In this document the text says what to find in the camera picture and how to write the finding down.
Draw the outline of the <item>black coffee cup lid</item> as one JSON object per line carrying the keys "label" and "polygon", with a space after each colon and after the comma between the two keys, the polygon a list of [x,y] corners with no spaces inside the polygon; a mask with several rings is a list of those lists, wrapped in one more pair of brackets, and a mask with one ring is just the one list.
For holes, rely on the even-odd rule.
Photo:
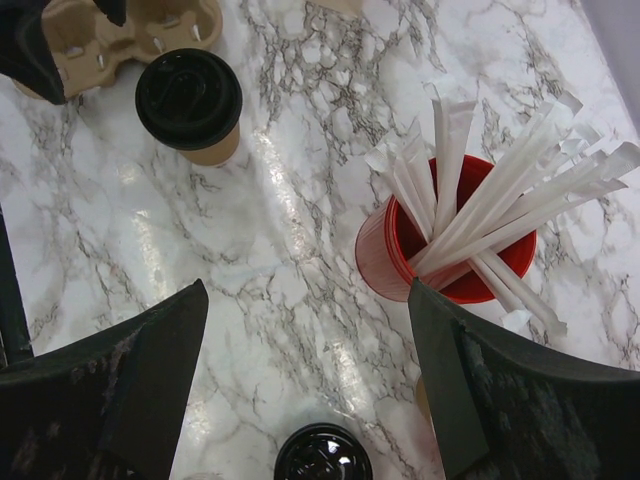
{"label": "black coffee cup lid", "polygon": [[145,129],[175,150],[199,151],[238,125],[243,93],[233,69],[205,50],[165,53],[142,72],[135,107]]}

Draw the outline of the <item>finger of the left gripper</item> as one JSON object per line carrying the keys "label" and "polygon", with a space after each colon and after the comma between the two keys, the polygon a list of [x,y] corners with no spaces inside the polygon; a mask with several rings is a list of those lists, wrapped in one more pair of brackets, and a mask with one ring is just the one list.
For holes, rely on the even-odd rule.
{"label": "finger of the left gripper", "polygon": [[97,8],[107,16],[108,20],[122,27],[127,18],[126,0],[95,0]]}
{"label": "finger of the left gripper", "polygon": [[47,5],[48,1],[1,1],[1,73],[62,105],[63,82],[42,26]]}

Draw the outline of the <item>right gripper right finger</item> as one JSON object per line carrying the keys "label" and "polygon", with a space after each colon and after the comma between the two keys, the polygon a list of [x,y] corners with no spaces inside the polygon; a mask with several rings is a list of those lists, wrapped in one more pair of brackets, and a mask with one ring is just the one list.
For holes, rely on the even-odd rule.
{"label": "right gripper right finger", "polygon": [[638,478],[638,372],[537,344],[420,280],[408,308],[446,478]]}

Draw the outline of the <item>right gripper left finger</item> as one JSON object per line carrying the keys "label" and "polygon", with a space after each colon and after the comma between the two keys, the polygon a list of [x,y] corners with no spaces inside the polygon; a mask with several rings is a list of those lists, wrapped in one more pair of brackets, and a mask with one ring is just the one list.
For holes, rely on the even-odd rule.
{"label": "right gripper left finger", "polygon": [[129,320],[3,368],[2,478],[168,478],[207,314],[196,280]]}

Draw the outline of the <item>brown paper coffee cup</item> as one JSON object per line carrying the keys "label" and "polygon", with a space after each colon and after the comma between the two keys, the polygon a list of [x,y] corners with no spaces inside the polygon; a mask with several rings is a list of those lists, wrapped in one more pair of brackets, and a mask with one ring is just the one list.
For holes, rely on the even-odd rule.
{"label": "brown paper coffee cup", "polygon": [[239,142],[240,124],[236,123],[219,142],[199,150],[180,150],[180,153],[196,165],[219,167],[234,155]]}

